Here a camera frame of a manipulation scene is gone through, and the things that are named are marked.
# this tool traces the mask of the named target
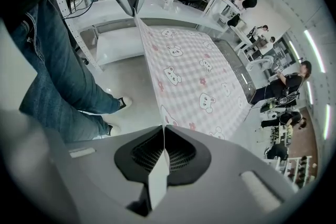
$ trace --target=black hair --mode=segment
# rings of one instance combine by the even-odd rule
[[[304,120],[304,122],[300,125],[300,128],[305,128],[307,126],[307,119],[305,117],[302,118]]]
[[[311,75],[311,62],[310,61],[303,61],[301,64],[306,66],[307,73],[305,75],[305,79],[308,79]]]

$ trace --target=ceiling light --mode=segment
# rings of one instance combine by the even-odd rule
[[[327,104],[326,107],[326,117],[325,117],[325,125],[324,125],[324,133],[323,133],[323,137],[324,139],[327,139],[328,137],[328,133],[329,133],[329,125],[330,125],[330,105]]]
[[[245,83],[248,84],[247,81],[246,81],[246,79],[245,79],[245,77],[244,77],[244,75],[243,74],[241,74],[241,75],[242,75],[243,79],[245,80]]]
[[[289,41],[289,43],[290,43],[290,45],[292,46],[292,49],[293,49],[293,51],[294,51],[294,53],[295,53],[296,58],[298,58],[298,60],[299,60],[299,59],[300,59],[300,56],[299,56],[298,52],[295,50],[295,47],[294,47],[292,41]]]
[[[307,81],[307,88],[308,88],[309,102],[310,102],[310,104],[313,104],[313,96],[311,94],[311,88],[310,88],[310,82],[309,81]]]
[[[310,33],[308,32],[308,30],[305,30],[304,31],[304,34],[306,35],[310,45],[313,47],[313,50],[315,52],[315,55],[316,55],[316,58],[317,58],[317,61],[319,62],[319,65],[320,65],[320,69],[321,69],[321,72],[322,73],[325,73],[326,70],[324,69],[324,65],[323,65],[323,62],[322,62],[322,58],[321,58],[321,55],[320,55],[320,52],[319,50],[317,49],[316,47],[316,44],[314,42],[314,40],[312,39]]]

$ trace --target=white shelf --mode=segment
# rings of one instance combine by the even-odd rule
[[[190,29],[176,26],[151,26],[152,28],[178,28]],[[119,61],[144,55],[144,49],[137,27],[122,28],[102,33],[98,37],[96,61],[98,65],[105,65],[110,62]]]
[[[140,9],[139,17],[179,20],[202,25],[220,32],[223,31],[217,22],[211,18],[202,17],[203,12],[196,8],[174,2],[170,10],[164,10],[164,3],[165,0],[145,0]],[[125,19],[132,19],[132,17],[124,12],[116,0],[103,0],[94,2],[88,12],[78,18],[74,18],[74,23],[79,31],[83,31],[92,25],[117,22]]]

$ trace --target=brown floor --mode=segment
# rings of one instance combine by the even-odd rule
[[[289,146],[289,157],[312,156],[312,159],[309,161],[309,176],[313,175],[316,177],[317,167],[312,168],[313,163],[318,165],[315,133],[307,109],[301,109],[300,112],[307,119],[307,126],[301,130],[299,130],[298,125],[293,128],[292,143]]]

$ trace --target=shoe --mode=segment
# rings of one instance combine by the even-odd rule
[[[117,126],[117,125],[111,125],[109,124],[109,133],[107,134],[109,137],[112,137],[112,136],[117,136],[121,133],[121,129]]]
[[[129,98],[129,97],[126,97],[126,96],[123,96],[121,98],[118,98],[119,102],[120,102],[120,108],[119,110],[121,109],[127,109],[131,106],[132,104],[132,99]]]
[[[271,148],[270,148],[270,147],[268,147],[267,149],[265,149],[264,155],[266,156],[266,155],[267,155],[267,153],[268,153],[270,150],[271,150]]]

